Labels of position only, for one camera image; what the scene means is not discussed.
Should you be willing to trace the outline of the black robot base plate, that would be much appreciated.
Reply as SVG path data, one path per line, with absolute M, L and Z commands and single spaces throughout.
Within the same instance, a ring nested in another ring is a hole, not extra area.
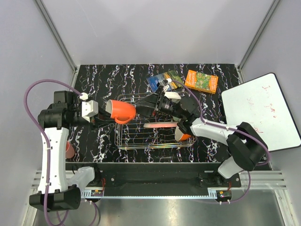
M 212 197 L 208 189 L 241 188 L 242 177 L 223 179 L 218 163 L 92 163 L 68 162 L 67 170 L 97 167 L 97 180 L 105 179 L 105 197 Z

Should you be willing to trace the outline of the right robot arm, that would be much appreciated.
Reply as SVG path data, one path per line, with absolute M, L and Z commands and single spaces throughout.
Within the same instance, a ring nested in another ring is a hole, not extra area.
M 138 99 L 135 105 L 141 116 L 150 118 L 162 113 L 179 119 L 174 133 L 176 141 L 195 136 L 226 145 L 231 156 L 221 163 L 213 176 L 218 186 L 225 186 L 233 175 L 241 171 L 254 170 L 268 152 L 268 146 L 249 123 L 242 122 L 232 128 L 202 119 L 196 100 L 191 97 L 173 97 L 171 92 L 152 93 Z

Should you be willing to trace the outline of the white paper plate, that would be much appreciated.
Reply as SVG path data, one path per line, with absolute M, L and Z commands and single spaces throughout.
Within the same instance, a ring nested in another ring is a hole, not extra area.
M 181 100 L 182 98 L 177 92 L 165 92 L 164 96 L 172 101 Z

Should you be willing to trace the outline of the orange mug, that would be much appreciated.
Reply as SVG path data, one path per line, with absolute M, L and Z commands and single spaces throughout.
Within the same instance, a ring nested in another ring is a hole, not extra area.
M 133 105 L 118 100 L 108 100 L 105 111 L 117 124 L 127 124 L 136 115 L 136 108 Z

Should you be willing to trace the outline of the metal wire dish rack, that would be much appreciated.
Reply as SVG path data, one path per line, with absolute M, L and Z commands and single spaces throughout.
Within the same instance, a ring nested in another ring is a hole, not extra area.
M 136 107 L 155 106 L 141 106 L 138 105 L 138 100 L 152 93 L 141 94 L 123 94 L 118 96 L 118 101 L 123 101 L 132 104 Z M 188 96 L 187 92 L 178 92 L 180 96 Z M 149 122 L 179 122 L 180 119 L 166 115 L 157 114 L 155 117 L 146 118 L 136 115 L 136 117 L 127 124 L 117 124 L 115 126 L 115 145 L 124 150 L 131 149 L 145 149 L 145 148 L 173 148 L 173 147 L 189 147 L 196 141 L 195 137 L 190 137 L 185 141 L 176 141 L 174 134 L 175 128 L 156 128 L 147 129 L 143 125 Z

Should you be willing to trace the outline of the pink cup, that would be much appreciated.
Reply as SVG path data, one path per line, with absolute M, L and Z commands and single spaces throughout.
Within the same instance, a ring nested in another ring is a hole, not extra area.
M 70 144 L 69 141 L 66 142 L 66 150 L 65 150 L 65 157 L 66 159 L 71 159 L 75 155 L 75 150 L 73 146 Z

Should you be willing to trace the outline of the pink cream floral plate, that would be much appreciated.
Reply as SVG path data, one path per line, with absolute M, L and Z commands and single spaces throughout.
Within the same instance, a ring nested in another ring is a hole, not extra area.
M 177 122 L 149 122 L 143 125 L 147 129 L 156 129 L 156 128 L 175 128 L 177 127 Z

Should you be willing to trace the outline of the orange bowl white inside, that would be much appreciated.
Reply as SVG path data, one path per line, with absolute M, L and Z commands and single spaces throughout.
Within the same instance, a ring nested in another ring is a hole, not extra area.
M 191 137 L 189 134 L 184 134 L 180 130 L 176 130 L 174 134 L 175 140 L 180 142 L 180 141 L 185 141 Z

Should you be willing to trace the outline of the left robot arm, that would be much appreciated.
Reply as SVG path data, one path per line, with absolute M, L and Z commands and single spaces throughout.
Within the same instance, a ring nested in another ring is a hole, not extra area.
M 56 91 L 54 102 L 38 115 L 42 137 L 42 171 L 38 192 L 30 195 L 29 204 L 41 211 L 76 210 L 81 194 L 87 186 L 97 186 L 102 173 L 96 163 L 78 168 L 66 177 L 66 149 L 69 129 L 89 125 L 99 129 L 111 120 L 98 103 L 81 93 L 81 103 L 75 104 L 76 95 L 71 91 Z

